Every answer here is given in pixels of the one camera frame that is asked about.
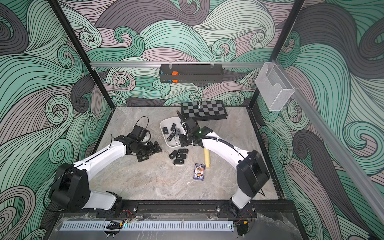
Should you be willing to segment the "white storage box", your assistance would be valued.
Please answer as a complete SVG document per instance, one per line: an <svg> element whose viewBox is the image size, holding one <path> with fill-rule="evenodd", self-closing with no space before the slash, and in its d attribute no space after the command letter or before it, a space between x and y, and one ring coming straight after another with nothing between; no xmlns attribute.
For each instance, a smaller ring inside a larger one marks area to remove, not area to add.
<svg viewBox="0 0 384 240"><path fill-rule="evenodd" d="M178 147L181 147L181 144L180 144L179 136L176 136L176 134L175 134L175 137L170 142L167 141L168 136L172 133L171 126L173 123L176 124L176 128L181 130L181 134L185 133L185 131L182 128L181 120L179 117L171 117L171 118L168 118L168 119L161 121L160 122L160 128L161 128L161 131L162 131L162 134L163 134L163 137L164 137L164 140L165 140L167 146L169 148L178 148ZM168 131L169 131L168 135L165 135L163 133L163 127L168 128Z"/></svg>

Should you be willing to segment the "black chrome slim car key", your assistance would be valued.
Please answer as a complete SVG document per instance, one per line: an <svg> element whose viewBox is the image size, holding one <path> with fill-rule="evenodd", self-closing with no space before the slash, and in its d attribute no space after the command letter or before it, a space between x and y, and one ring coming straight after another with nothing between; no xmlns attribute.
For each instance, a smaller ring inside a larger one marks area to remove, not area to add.
<svg viewBox="0 0 384 240"><path fill-rule="evenodd" d="M172 132L172 133L168 136L167 141L170 142L174 137L175 137L175 133Z"/></svg>

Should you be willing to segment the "black car key lowest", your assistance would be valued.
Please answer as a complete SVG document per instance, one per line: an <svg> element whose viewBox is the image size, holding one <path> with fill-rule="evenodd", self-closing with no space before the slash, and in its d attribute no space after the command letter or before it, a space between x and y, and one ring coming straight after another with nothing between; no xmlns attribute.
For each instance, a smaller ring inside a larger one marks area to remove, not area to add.
<svg viewBox="0 0 384 240"><path fill-rule="evenodd" d="M167 127L163 127L163 133L165 135L168 135L169 134L169 131L168 131L168 128Z"/></svg>

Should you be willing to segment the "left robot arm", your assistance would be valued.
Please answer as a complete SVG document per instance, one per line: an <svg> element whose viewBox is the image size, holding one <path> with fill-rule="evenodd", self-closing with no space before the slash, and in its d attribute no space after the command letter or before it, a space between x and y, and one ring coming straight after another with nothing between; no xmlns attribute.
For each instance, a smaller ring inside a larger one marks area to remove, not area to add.
<svg viewBox="0 0 384 240"><path fill-rule="evenodd" d="M97 153L74 164L64 163L57 168L55 180L49 190L49 199L64 210L77 212L94 209L121 210L119 196L112 192L98 192L90 189L90 180L101 170L125 155L134 155L138 162L162 152L157 141L143 142L120 135Z"/></svg>

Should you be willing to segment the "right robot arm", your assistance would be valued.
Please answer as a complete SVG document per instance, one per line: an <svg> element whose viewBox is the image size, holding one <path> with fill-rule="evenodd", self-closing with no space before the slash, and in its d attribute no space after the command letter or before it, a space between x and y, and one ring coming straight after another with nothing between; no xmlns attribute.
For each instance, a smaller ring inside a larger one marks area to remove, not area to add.
<svg viewBox="0 0 384 240"><path fill-rule="evenodd" d="M270 173L262 155L256 150L246 151L230 144L212 129L200 128L192 118L186 119L181 115L179 118L185 131L181 140L182 146L201 147L209 150L235 168L238 189L230 198L229 204L235 214L243 212L246 205L270 179Z"/></svg>

